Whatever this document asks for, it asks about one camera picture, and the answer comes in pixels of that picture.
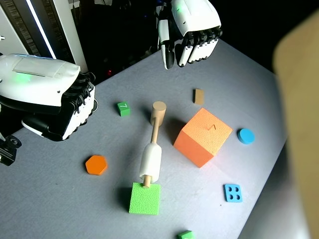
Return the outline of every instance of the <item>robotic arm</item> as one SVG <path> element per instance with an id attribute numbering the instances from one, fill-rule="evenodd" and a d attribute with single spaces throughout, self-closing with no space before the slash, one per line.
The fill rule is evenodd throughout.
<path id="1" fill-rule="evenodd" d="M 187 62 L 206 60 L 222 35 L 218 13 L 208 0 L 165 2 L 159 19 L 159 44 L 167 70 L 174 64 L 176 40 L 183 39 L 181 48 L 176 48 L 177 63 L 183 67 Z"/>
<path id="2" fill-rule="evenodd" d="M 62 141 L 97 108 L 92 73 L 72 63 L 22 54 L 0 56 L 0 104 L 30 112 L 22 125 Z"/>

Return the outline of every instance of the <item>table surface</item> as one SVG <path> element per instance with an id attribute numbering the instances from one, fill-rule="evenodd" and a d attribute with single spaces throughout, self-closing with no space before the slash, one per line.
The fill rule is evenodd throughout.
<path id="1" fill-rule="evenodd" d="M 197 168 L 173 148 L 182 126 L 201 108 L 193 89 L 205 91 L 204 107 L 234 130 L 218 154 Z M 220 41 L 206 61 L 166 71 L 160 52 L 96 87 L 98 110 L 64 142 L 22 129 L 16 162 L 0 165 L 1 239 L 236 239 L 286 140 L 274 74 Z M 116 103 L 128 101 L 129 117 Z M 152 104 L 167 111 L 159 128 L 162 147 L 158 216 L 128 213 L 133 182 L 149 143 Z M 256 136 L 242 144 L 237 129 Z M 94 154 L 107 157 L 102 176 L 86 173 Z M 243 202 L 227 203 L 223 185 L 239 184 Z"/>

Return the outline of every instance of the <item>orange block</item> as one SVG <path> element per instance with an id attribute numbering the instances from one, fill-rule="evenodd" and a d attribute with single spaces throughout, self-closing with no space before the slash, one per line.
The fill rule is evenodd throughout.
<path id="1" fill-rule="evenodd" d="M 217 154 L 232 131 L 201 108 L 180 131 L 174 147 L 200 168 Z"/>
<path id="2" fill-rule="evenodd" d="M 86 161 L 85 166 L 89 174 L 100 176 L 108 168 L 108 163 L 105 157 L 94 155 Z"/>

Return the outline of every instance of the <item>lime green block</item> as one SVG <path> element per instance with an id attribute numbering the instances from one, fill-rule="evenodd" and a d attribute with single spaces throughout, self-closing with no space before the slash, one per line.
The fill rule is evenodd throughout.
<path id="1" fill-rule="evenodd" d="M 184 233 L 178 234 L 179 239 L 195 239 L 194 233 L 192 231 L 186 231 Z"/>
<path id="2" fill-rule="evenodd" d="M 151 184 L 143 188 L 142 183 L 133 183 L 129 213 L 158 215 L 160 206 L 160 185 Z"/>
<path id="3" fill-rule="evenodd" d="M 129 116 L 131 114 L 130 106 L 126 101 L 118 103 L 118 109 L 121 116 Z"/>

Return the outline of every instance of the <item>blue disc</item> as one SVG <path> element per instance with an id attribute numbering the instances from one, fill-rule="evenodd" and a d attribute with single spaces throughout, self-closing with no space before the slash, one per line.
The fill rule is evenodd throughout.
<path id="1" fill-rule="evenodd" d="M 247 128 L 243 128 L 239 130 L 237 133 L 237 136 L 238 136 L 238 139 L 244 144 L 251 144 L 252 142 L 255 141 L 254 133 Z"/>

